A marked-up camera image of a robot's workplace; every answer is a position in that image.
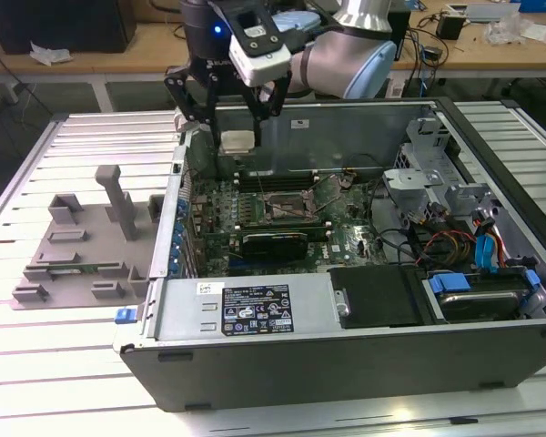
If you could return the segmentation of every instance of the motherboard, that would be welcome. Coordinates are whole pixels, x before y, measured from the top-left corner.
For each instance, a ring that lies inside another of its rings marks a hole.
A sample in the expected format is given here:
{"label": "motherboard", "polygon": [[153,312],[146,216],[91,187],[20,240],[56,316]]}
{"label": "motherboard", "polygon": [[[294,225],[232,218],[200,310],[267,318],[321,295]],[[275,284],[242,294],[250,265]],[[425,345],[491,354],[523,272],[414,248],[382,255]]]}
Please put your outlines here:
{"label": "motherboard", "polygon": [[373,244],[367,216],[368,191],[377,181],[354,179],[331,173],[309,180],[196,180],[189,227],[198,276],[386,264],[383,251]]}

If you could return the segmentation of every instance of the gray plastic part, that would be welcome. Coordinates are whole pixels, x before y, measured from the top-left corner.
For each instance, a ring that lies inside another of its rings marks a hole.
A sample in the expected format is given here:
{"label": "gray plastic part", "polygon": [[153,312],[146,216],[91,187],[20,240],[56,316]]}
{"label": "gray plastic part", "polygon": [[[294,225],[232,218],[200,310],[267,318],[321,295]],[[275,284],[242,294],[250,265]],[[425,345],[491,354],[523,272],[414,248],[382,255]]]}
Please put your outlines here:
{"label": "gray plastic part", "polygon": [[111,207],[127,241],[137,238],[137,228],[133,220],[133,204],[129,196],[124,196],[119,185],[121,170],[119,166],[99,166],[95,180],[106,189]]}
{"label": "gray plastic part", "polygon": [[160,222],[160,214],[162,213],[162,207],[164,206],[164,196],[159,194],[153,194],[149,197],[149,203],[147,204],[147,210],[149,217],[153,223]]}
{"label": "gray plastic part", "polygon": [[147,295],[147,279],[139,276],[136,266],[133,266],[129,270],[129,275],[127,276],[127,283],[134,291],[136,296],[139,298],[144,298]]}
{"label": "gray plastic part", "polygon": [[[118,223],[109,221],[102,205],[85,205],[74,212],[76,224],[51,222],[19,287],[41,286],[45,300],[11,300],[15,310],[137,305],[147,294],[147,273],[156,242],[147,203],[133,204],[137,241],[126,241]],[[61,254],[76,253],[69,262],[39,262],[41,257],[62,261]],[[117,282],[122,292],[92,292],[94,282]]]}
{"label": "gray plastic part", "polygon": [[[129,217],[133,220],[134,219],[134,203],[131,201],[131,196],[128,192],[124,192],[124,199],[126,200],[127,204],[127,212],[129,213]],[[113,207],[111,205],[105,206],[107,216],[109,217],[109,221],[113,223],[117,223],[117,216],[116,212],[114,211]]]}
{"label": "gray plastic part", "polygon": [[12,296],[19,302],[44,302],[48,293],[40,284],[18,286],[12,293]]}
{"label": "gray plastic part", "polygon": [[66,264],[68,262],[78,262],[79,256],[76,252],[47,252],[38,256],[39,264]]}
{"label": "gray plastic part", "polygon": [[85,241],[87,233],[84,229],[61,230],[47,234],[46,239],[51,243],[68,243],[70,241]]}
{"label": "gray plastic part", "polygon": [[116,280],[95,281],[91,286],[91,292],[97,299],[123,298],[126,295],[126,291],[121,288]]}
{"label": "gray plastic part", "polygon": [[39,281],[51,281],[53,280],[53,277],[48,272],[46,268],[44,269],[29,269],[28,266],[26,269],[23,270],[22,274],[27,278],[28,280],[32,282],[39,282]]}
{"label": "gray plastic part", "polygon": [[53,216],[57,225],[74,225],[73,214],[83,210],[74,194],[57,194],[48,207],[48,212]]}
{"label": "gray plastic part", "polygon": [[99,274],[102,278],[125,278],[129,269],[125,262],[115,262],[115,266],[105,266],[99,268]]}

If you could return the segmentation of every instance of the floor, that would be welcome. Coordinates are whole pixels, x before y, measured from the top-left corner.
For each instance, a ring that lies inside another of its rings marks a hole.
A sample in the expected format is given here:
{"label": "floor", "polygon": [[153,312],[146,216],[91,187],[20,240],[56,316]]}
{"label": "floor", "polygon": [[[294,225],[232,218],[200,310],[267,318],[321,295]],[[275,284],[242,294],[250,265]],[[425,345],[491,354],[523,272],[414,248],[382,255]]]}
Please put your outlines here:
{"label": "floor", "polygon": [[[492,99],[499,100],[501,81]],[[447,80],[436,85],[431,96],[448,96],[455,101],[481,101],[486,92],[487,80]],[[174,107],[171,97],[162,84],[114,84],[110,91],[119,111],[163,110]],[[418,84],[409,88],[409,96],[417,96]],[[53,113],[97,112],[98,106],[89,85],[40,85],[35,94]],[[22,160],[48,124],[50,116],[24,89],[19,102],[11,107],[0,103],[0,194],[17,171]],[[546,129],[546,85],[536,79],[522,80],[511,90],[516,100],[536,121]]]}

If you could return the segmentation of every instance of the workbench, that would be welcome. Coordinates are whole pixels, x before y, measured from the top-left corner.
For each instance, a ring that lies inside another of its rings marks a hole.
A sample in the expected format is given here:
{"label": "workbench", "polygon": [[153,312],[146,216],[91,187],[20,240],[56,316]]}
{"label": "workbench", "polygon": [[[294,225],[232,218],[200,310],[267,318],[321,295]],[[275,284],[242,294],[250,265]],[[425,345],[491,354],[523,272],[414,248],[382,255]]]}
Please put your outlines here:
{"label": "workbench", "polygon": [[[458,106],[546,213],[546,132],[499,102]],[[546,433],[546,367],[515,389],[168,414],[113,350],[122,330],[136,326],[117,330],[116,308],[11,310],[7,302],[48,227],[53,195],[107,203],[94,180],[100,164],[121,166],[134,202],[162,194],[179,140],[172,119],[172,112],[146,112],[53,121],[0,198],[0,436]],[[479,180],[470,156],[460,158]]]}
{"label": "workbench", "polygon": [[[416,25],[425,16],[439,12],[443,0],[428,0],[425,12],[411,15]],[[525,14],[526,18],[546,25],[546,14]],[[434,32],[435,24],[426,30]],[[113,99],[107,84],[114,82],[160,82],[167,67],[187,61],[186,41],[172,35],[174,24],[138,24],[136,36],[122,54],[77,53],[65,64],[43,66],[27,55],[2,54],[6,65],[25,83],[88,83],[93,88],[101,112],[113,112]],[[546,45],[527,40],[525,45],[491,46],[483,40],[484,25],[468,25],[456,42],[448,42],[449,59],[437,72],[439,78],[516,78],[546,77]],[[439,45],[421,36],[425,44]],[[414,66],[414,50],[405,43],[401,59],[390,72],[387,97],[400,97]],[[15,80],[0,65],[0,84],[15,85]]]}

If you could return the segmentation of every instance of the product label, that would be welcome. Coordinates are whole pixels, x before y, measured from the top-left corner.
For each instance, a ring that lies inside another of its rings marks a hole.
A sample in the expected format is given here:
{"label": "product label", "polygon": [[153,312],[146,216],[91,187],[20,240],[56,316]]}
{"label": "product label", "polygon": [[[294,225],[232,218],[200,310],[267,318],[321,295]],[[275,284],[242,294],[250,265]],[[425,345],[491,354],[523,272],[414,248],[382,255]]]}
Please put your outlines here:
{"label": "product label", "polygon": [[288,285],[222,289],[222,333],[225,335],[293,332]]}
{"label": "product label", "polygon": [[221,294],[224,286],[224,282],[199,282],[197,294]]}

